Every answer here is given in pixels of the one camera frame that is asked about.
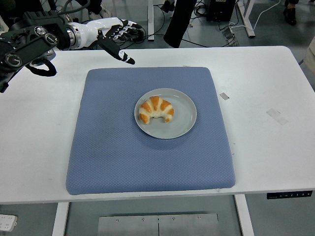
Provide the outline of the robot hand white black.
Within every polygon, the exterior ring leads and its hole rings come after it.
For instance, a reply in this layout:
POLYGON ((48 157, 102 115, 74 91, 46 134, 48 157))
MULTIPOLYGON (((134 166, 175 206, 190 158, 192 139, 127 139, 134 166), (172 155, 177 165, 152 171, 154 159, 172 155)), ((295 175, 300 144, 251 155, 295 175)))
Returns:
POLYGON ((121 37, 131 38, 137 34, 141 26, 133 21, 119 19, 117 17, 93 20, 87 24, 74 24, 76 33, 76 49, 88 47, 96 42, 104 51, 113 58, 135 64, 114 41, 121 37))

